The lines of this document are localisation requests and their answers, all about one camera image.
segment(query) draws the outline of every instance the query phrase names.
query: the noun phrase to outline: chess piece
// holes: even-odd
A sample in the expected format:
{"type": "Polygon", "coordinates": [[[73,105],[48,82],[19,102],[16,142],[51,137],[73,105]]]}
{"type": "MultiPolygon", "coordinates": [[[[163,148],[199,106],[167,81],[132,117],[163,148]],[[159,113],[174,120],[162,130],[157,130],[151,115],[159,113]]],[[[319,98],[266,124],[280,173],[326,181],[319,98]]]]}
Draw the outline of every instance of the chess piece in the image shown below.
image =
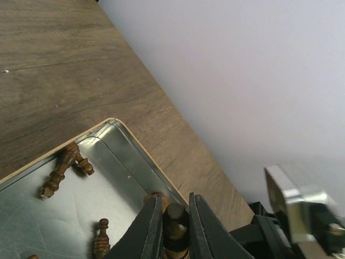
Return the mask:
{"type": "Polygon", "coordinates": [[[60,182],[65,178],[66,170],[75,163],[77,151],[66,147],[64,152],[59,157],[58,167],[50,173],[49,179],[43,183],[40,190],[42,198],[50,198],[59,189],[60,182]]]}
{"type": "Polygon", "coordinates": [[[154,196],[162,197],[162,208],[163,208],[163,213],[164,213],[166,208],[167,208],[167,206],[169,205],[169,203],[168,203],[168,200],[167,200],[166,196],[162,192],[156,191],[156,192],[152,192],[149,195],[146,195],[144,197],[144,203],[147,202],[149,198],[154,197],[154,196]]]}
{"type": "Polygon", "coordinates": [[[189,251],[189,214],[180,203],[171,203],[163,214],[166,259],[185,259],[189,251]]]}
{"type": "Polygon", "coordinates": [[[78,162],[77,166],[82,170],[84,174],[92,175],[95,171],[93,166],[88,162],[87,158],[83,158],[80,154],[80,149],[75,142],[70,143],[66,148],[73,150],[76,153],[75,160],[78,162]]]}
{"type": "Polygon", "coordinates": [[[101,219],[99,221],[99,235],[95,238],[95,244],[93,252],[95,253],[96,259],[102,259],[109,251],[109,237],[107,235],[109,221],[107,219],[101,219]]]}

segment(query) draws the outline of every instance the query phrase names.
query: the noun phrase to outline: fallen chess piece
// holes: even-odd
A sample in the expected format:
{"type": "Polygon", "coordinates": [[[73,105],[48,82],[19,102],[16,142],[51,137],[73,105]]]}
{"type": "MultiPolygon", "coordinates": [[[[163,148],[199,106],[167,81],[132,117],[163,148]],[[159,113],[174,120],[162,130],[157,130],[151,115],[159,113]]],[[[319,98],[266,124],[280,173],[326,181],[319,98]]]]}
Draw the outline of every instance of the fallen chess piece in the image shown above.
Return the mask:
{"type": "Polygon", "coordinates": [[[38,258],[38,255],[32,255],[32,256],[29,256],[27,259],[39,259],[39,258],[38,258]]]}
{"type": "Polygon", "coordinates": [[[107,219],[101,219],[99,221],[99,235],[95,238],[93,252],[96,259],[102,259],[109,251],[109,237],[107,235],[109,221],[107,219]]]}
{"type": "Polygon", "coordinates": [[[50,198],[59,189],[61,181],[65,178],[65,172],[68,168],[74,165],[77,166],[87,175],[94,173],[93,166],[88,162],[87,158],[83,158],[80,154],[80,149],[75,142],[67,145],[63,153],[59,157],[59,165],[50,173],[49,179],[43,183],[40,190],[42,198],[50,198]]]}
{"type": "Polygon", "coordinates": [[[169,203],[168,203],[168,200],[167,200],[166,196],[162,192],[156,191],[156,192],[152,192],[149,195],[146,195],[144,197],[144,201],[143,201],[144,204],[149,200],[149,198],[155,197],[155,196],[162,197],[162,208],[163,208],[163,213],[164,213],[166,208],[167,208],[167,206],[169,205],[169,203]]]}
{"type": "Polygon", "coordinates": [[[66,146],[66,148],[75,152],[75,161],[78,162],[77,167],[79,167],[84,174],[92,175],[95,172],[93,166],[88,162],[87,158],[83,158],[81,156],[80,149],[75,142],[70,143],[66,146]]]}

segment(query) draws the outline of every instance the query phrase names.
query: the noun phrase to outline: white wall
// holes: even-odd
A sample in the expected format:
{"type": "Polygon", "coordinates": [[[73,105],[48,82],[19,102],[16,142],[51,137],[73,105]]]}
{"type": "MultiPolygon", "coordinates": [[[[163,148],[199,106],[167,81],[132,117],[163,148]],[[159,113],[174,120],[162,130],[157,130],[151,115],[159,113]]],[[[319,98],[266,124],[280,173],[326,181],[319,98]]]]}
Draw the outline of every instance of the white wall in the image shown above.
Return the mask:
{"type": "Polygon", "coordinates": [[[266,165],[344,158],[345,1],[100,5],[247,201],[266,165]]]}

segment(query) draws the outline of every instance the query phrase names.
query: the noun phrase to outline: wood grain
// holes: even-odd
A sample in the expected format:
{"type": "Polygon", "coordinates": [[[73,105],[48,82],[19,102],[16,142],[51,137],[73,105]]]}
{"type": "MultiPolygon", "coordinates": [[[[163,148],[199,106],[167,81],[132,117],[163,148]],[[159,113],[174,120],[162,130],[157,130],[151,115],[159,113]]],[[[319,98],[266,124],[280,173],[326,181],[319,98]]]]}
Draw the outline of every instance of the wood grain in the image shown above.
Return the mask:
{"type": "Polygon", "coordinates": [[[252,212],[94,0],[5,0],[0,11],[0,178],[100,121],[135,134],[228,230],[252,212]]]}

